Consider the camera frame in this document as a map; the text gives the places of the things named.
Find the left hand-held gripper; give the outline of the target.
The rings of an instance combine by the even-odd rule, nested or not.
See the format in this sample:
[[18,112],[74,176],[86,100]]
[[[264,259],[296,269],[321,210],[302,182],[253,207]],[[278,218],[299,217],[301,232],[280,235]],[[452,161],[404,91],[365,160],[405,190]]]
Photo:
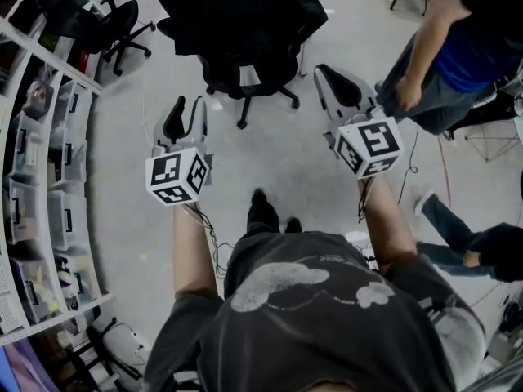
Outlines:
[[203,187],[211,184],[207,104],[202,96],[195,100],[186,133],[182,120],[185,104],[186,98],[179,96],[157,122],[152,156],[145,160],[145,188],[164,206],[195,203]]

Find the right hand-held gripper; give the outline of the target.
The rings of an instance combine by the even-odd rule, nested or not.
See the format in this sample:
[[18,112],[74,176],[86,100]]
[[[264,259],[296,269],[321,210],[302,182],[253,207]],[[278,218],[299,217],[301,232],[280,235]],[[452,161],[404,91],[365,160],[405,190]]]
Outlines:
[[367,82],[343,69],[319,64],[314,82],[322,109],[330,117],[324,134],[329,148],[358,180],[392,170],[405,148],[394,118],[376,105]]

